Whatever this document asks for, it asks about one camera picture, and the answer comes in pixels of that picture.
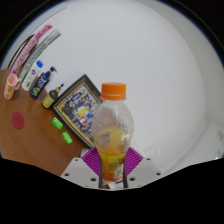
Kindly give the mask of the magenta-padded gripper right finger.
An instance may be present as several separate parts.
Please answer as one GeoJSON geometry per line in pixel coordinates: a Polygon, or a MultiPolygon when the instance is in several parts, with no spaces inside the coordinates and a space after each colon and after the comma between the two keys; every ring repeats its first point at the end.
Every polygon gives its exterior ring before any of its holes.
{"type": "Polygon", "coordinates": [[[123,185],[125,189],[143,187],[163,176],[150,157],[143,157],[129,148],[124,159],[123,185]]]}

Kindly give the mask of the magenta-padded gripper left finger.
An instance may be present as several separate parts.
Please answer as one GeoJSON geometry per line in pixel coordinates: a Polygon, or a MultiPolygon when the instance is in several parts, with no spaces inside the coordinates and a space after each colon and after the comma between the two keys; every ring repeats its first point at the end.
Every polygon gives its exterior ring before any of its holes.
{"type": "Polygon", "coordinates": [[[81,158],[75,157],[61,174],[61,177],[84,188],[102,187],[100,156],[95,148],[81,158]]]}

